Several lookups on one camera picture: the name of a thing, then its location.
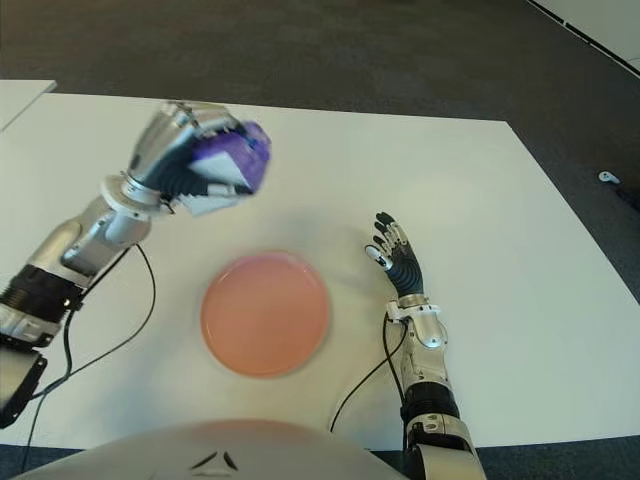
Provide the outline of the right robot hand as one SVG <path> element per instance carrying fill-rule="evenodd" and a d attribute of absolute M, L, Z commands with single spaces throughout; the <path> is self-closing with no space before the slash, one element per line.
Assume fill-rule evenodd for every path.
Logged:
<path fill-rule="evenodd" d="M 424 295 L 422 270 L 400 224 L 388 213 L 375 216 L 374 228 L 378 235 L 373 244 L 365 246 L 366 254 L 385 272 L 399 298 Z"/>

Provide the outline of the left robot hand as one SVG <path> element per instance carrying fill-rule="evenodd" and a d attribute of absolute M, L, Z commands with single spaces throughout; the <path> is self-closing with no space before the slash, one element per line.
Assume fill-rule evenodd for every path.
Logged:
<path fill-rule="evenodd" d="M 127 175 L 143 187 L 174 199 L 180 195 L 207 196 L 209 187 L 250 189 L 220 176 L 207 177 L 190 168 L 200 145 L 209 139 L 244 136 L 245 126 L 217 104 L 169 100 L 161 104 L 140 135 Z"/>

